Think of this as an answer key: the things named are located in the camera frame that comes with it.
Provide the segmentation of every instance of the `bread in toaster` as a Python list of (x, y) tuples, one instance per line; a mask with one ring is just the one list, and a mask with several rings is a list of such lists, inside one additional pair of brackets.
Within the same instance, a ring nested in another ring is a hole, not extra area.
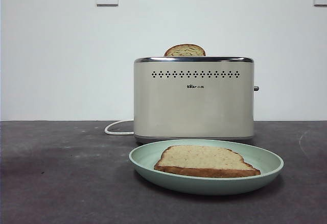
[(260, 175), (260, 170), (245, 163), (240, 154), (230, 149), (199, 145), (168, 147), (154, 169), (178, 175), (211, 178)]
[(195, 44), (179, 44), (169, 48), (165, 52), (165, 57), (201, 57), (205, 56), (202, 47)]

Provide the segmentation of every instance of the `bread crust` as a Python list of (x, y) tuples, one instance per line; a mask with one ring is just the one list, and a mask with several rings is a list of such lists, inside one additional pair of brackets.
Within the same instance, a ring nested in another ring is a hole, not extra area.
[(243, 157), (241, 156), (242, 163), (251, 167), (251, 170), (239, 170), (239, 169), (213, 169), (213, 168), (184, 168), (177, 166), (161, 166), (160, 162), (165, 156), (167, 150), (172, 146), (168, 147), (161, 155), (160, 160), (154, 165), (154, 169), (160, 170), (167, 173), (173, 173), (183, 176), (193, 176), (193, 177), (209, 177), (209, 178), (235, 178), (235, 177), (250, 177), (260, 175), (260, 170), (254, 168), (252, 165), (245, 163)]
[(164, 56), (165, 56), (165, 57), (167, 57), (167, 56), (171, 56), (171, 53), (172, 53), (174, 50), (176, 50), (176, 49), (178, 49), (178, 48), (180, 48), (180, 47), (184, 47), (184, 46), (185, 46), (185, 47), (195, 47), (195, 48), (198, 48), (198, 49), (202, 52), (202, 56), (205, 56), (205, 51), (204, 51), (204, 49), (203, 49), (202, 47), (196, 45), (196, 44), (178, 44), (178, 45), (175, 45), (175, 46), (173, 46), (173, 47), (170, 47), (170, 48), (165, 52)]

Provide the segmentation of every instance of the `brand logo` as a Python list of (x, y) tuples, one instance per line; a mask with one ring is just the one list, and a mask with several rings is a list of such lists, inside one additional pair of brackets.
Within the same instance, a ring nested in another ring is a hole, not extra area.
[(203, 85), (187, 85), (186, 87), (187, 87), (187, 89), (196, 89), (196, 88), (203, 89), (204, 88)]

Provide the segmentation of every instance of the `stainless steel trim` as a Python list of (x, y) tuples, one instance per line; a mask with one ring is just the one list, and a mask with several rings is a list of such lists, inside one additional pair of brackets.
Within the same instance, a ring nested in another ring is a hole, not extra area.
[(167, 141), (167, 140), (180, 140), (180, 139), (205, 139), (205, 140), (222, 140), (222, 141), (238, 141), (238, 140), (250, 140), (253, 136), (246, 137), (152, 137), (152, 136), (138, 136), (134, 134), (137, 142), (146, 144), (156, 141)]
[(145, 57), (138, 58), (134, 63), (141, 62), (250, 62), (247, 57)]

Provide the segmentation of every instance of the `plate rim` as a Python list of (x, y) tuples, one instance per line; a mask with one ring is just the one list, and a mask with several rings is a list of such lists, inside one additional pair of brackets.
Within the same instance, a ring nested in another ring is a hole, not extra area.
[[(264, 173), (264, 174), (260, 174), (260, 175), (257, 175), (257, 176), (250, 176), (250, 177), (233, 177), (233, 178), (212, 178), (212, 177), (193, 177), (193, 176), (184, 176), (184, 175), (178, 175), (178, 174), (173, 174), (173, 173), (167, 173), (167, 172), (163, 172), (163, 171), (160, 171), (160, 170), (155, 170), (155, 169), (149, 169), (149, 168), (146, 168), (144, 166), (142, 166), (141, 164), (137, 163), (133, 158), (132, 158), (132, 154), (140, 149), (141, 147), (144, 147), (144, 146), (150, 146), (152, 144), (157, 144), (157, 143), (161, 143), (161, 142), (175, 142), (175, 141), (215, 141), (215, 142), (227, 142), (227, 143), (231, 143), (231, 144), (237, 144), (237, 145), (242, 145), (242, 146), (249, 146), (249, 147), (255, 147), (255, 148), (258, 148), (260, 150), (264, 150), (272, 155), (274, 155), (275, 157), (277, 157), (279, 159), (279, 166), (272, 170), (272, 171), (269, 171), (267, 173)], [(281, 169), (284, 167), (284, 161), (283, 159), (277, 155), (276, 153), (272, 152), (272, 151), (269, 151), (267, 149), (264, 149), (264, 148), (261, 148), (261, 147), (258, 147), (258, 146), (253, 146), (253, 145), (248, 145), (248, 144), (243, 144), (243, 143), (238, 143), (238, 142), (232, 142), (232, 141), (222, 141), (222, 140), (208, 140), (208, 139), (177, 139), (177, 140), (164, 140), (164, 141), (157, 141), (157, 142), (151, 142), (151, 143), (148, 143), (148, 144), (144, 144), (144, 145), (141, 145), (141, 146), (138, 146), (136, 148), (134, 148), (128, 155), (130, 161), (137, 165), (138, 167), (141, 167), (145, 170), (148, 170), (148, 171), (151, 171), (153, 173), (159, 173), (159, 174), (163, 174), (163, 175), (167, 175), (167, 176), (172, 176), (172, 177), (179, 177), (179, 178), (185, 178), (185, 179), (194, 179), (194, 180), (209, 180), (209, 181), (233, 181), (233, 180), (246, 180), (246, 179), (257, 179), (257, 178), (263, 178), (263, 177), (267, 177), (267, 176), (270, 176), (270, 175), (273, 175), (279, 171), (281, 171)]]

